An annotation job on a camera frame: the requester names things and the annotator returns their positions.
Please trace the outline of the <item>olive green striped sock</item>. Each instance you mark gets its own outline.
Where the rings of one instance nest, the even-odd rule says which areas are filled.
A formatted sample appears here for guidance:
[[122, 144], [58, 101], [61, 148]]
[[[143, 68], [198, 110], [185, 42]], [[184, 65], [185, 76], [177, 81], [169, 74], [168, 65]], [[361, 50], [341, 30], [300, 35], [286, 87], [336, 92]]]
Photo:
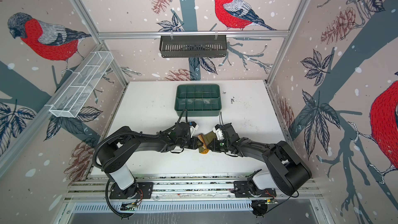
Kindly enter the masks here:
[[200, 142], [203, 143], [203, 145], [199, 147], [200, 154], [207, 154], [210, 151], [210, 149], [208, 148], [210, 143], [214, 140], [217, 140], [216, 134], [212, 131], [207, 134], [199, 134], [197, 138]]

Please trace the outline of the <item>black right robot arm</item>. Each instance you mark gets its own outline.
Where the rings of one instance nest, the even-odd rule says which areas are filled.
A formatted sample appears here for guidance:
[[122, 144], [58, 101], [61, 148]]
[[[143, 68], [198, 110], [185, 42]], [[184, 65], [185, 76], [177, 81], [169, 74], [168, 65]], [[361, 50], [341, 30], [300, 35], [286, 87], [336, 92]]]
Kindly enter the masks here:
[[212, 132], [216, 138], [207, 145], [208, 149], [264, 162], [276, 187], [288, 196], [312, 178], [309, 167], [285, 141], [265, 144], [240, 138], [230, 123], [217, 124]]

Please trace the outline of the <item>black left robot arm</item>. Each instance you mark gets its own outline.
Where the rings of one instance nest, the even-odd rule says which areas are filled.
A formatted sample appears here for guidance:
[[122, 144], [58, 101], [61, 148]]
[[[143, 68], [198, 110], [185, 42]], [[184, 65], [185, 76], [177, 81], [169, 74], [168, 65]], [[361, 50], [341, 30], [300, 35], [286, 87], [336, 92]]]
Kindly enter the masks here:
[[130, 157], [139, 151], [174, 153], [175, 148], [197, 150], [203, 146], [203, 142], [193, 135], [198, 127], [196, 122], [188, 121], [187, 110], [182, 111], [173, 126], [156, 134], [136, 132], [124, 126], [95, 147], [92, 164], [108, 176], [125, 199], [132, 198], [139, 188], [126, 164]]

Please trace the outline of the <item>green plastic compartment tray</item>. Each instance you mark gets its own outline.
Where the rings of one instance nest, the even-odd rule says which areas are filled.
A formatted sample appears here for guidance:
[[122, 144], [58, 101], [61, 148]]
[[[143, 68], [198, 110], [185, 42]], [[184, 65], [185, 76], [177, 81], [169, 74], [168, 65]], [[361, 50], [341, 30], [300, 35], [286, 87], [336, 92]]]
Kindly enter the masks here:
[[218, 84], [183, 84], [176, 89], [175, 112], [188, 111], [189, 117], [216, 117], [222, 110]]

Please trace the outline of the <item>aluminium top crossbar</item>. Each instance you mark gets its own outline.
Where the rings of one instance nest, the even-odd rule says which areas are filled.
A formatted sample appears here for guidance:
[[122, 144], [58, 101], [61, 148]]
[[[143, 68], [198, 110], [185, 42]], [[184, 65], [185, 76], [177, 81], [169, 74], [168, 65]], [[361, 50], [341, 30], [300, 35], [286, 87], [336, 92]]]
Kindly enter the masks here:
[[111, 39], [157, 39], [161, 36], [203, 36], [213, 37], [225, 35], [226, 37], [253, 37], [253, 38], [286, 38], [290, 35], [288, 30], [260, 30], [260, 31], [185, 31], [185, 32], [99, 32], [97, 37], [101, 40]]

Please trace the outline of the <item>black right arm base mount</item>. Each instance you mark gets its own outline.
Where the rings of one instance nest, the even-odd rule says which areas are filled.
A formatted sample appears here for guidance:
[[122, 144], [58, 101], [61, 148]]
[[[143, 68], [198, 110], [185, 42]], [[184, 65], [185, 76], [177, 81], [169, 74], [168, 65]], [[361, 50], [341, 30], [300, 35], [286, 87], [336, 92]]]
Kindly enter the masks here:
[[275, 198], [276, 189], [270, 172], [257, 170], [245, 180], [234, 181], [231, 193], [236, 198]]

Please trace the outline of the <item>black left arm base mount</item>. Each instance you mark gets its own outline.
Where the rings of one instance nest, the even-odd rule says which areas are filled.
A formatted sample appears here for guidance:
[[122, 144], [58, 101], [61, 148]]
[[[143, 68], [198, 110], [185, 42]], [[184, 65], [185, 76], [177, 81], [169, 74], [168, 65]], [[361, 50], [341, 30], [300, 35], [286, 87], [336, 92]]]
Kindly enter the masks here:
[[150, 199], [153, 190], [153, 183], [151, 182], [135, 182], [125, 190], [121, 190], [119, 186], [114, 183], [110, 188], [110, 199], [112, 200], [126, 200], [126, 199]]

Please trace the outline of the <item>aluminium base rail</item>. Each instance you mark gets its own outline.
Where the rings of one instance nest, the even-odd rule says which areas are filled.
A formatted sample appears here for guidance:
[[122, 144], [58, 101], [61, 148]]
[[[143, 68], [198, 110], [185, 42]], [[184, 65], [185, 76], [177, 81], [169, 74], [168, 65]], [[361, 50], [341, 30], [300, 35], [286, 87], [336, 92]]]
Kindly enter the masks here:
[[[230, 200], [235, 189], [233, 182], [242, 177], [140, 177], [139, 183], [152, 183], [151, 201]], [[88, 178], [72, 183], [65, 200], [102, 200], [105, 197], [104, 177]]]

